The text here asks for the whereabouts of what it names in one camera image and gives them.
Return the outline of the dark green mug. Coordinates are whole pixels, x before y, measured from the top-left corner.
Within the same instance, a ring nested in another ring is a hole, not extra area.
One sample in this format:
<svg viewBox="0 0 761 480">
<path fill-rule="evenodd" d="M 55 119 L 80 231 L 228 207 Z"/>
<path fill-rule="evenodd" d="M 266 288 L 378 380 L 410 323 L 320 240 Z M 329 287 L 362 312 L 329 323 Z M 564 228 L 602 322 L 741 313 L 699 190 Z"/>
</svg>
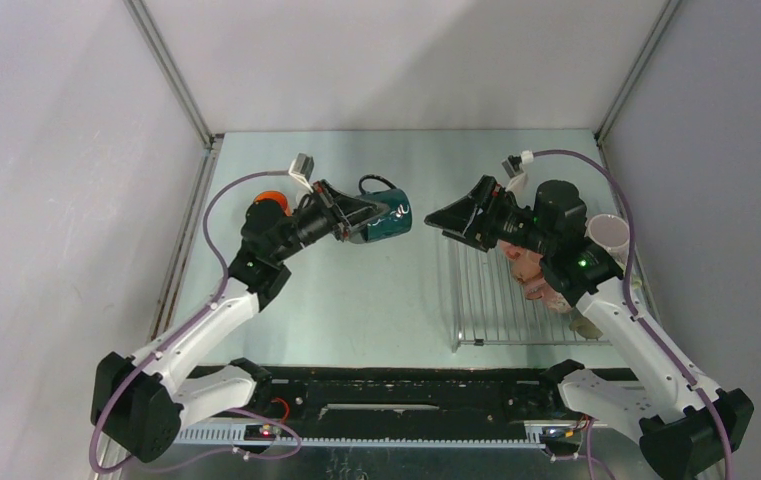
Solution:
<svg viewBox="0 0 761 480">
<path fill-rule="evenodd" d="M 364 186 L 367 181 L 379 182 L 385 188 L 369 190 Z M 390 206 L 390 212 L 376 221 L 369 223 L 372 230 L 370 243 L 404 235 L 411 231 L 413 225 L 412 205 L 407 194 L 394 183 L 376 174 L 363 175 L 358 181 L 360 195 L 375 194 Z"/>
</svg>

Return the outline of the orange mug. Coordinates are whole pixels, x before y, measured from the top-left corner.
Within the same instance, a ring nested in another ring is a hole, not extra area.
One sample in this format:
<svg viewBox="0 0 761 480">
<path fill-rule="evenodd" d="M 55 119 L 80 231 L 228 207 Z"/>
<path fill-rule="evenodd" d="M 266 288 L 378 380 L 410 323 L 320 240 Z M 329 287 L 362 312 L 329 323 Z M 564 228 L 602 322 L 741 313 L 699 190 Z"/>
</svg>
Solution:
<svg viewBox="0 0 761 480">
<path fill-rule="evenodd" d="M 292 215 L 292 209 L 289 200 L 282 192 L 276 190 L 263 191 L 254 198 L 253 203 L 258 204 L 264 201 L 273 201 L 279 206 L 285 215 Z"/>
</svg>

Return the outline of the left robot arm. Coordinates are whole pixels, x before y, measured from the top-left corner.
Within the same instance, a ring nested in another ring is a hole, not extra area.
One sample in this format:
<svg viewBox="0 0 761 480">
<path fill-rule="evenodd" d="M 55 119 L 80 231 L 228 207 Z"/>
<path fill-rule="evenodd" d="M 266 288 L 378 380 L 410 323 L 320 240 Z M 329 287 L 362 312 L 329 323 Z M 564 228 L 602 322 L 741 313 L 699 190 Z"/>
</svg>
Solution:
<svg viewBox="0 0 761 480">
<path fill-rule="evenodd" d="M 352 196 L 320 180 L 296 208 L 277 192 L 258 195 L 246 210 L 233 261 L 215 255 L 222 277 L 198 312 L 136 352 L 112 352 L 99 362 L 90 446 L 106 435 L 131 459 L 151 462 L 181 431 L 216 414 L 237 408 L 253 417 L 267 412 L 270 375 L 254 363 L 239 359 L 197 378 L 192 372 L 224 337 L 277 297 L 291 276 L 288 258 L 327 235 L 371 243 L 411 226 L 409 199 L 393 184 Z"/>
</svg>

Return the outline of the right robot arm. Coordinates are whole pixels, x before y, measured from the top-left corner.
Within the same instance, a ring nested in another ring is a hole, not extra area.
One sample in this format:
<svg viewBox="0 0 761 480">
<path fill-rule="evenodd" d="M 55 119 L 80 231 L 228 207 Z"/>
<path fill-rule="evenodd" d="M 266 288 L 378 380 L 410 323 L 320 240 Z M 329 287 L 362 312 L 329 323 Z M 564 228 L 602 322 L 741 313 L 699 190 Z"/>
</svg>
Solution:
<svg viewBox="0 0 761 480">
<path fill-rule="evenodd" d="M 693 479 L 730 462 L 754 414 L 752 400 L 706 375 L 632 298 L 624 271 L 586 235 L 586 218 L 569 182 L 540 184 L 533 205 L 520 207 L 512 192 L 484 176 L 425 222 L 480 251 L 506 242 L 539 254 L 545 282 L 603 333 L 643 387 L 624 389 L 567 360 L 549 370 L 551 382 L 537 392 L 544 414 L 574 411 L 604 422 L 634 441 L 664 479 Z"/>
</svg>

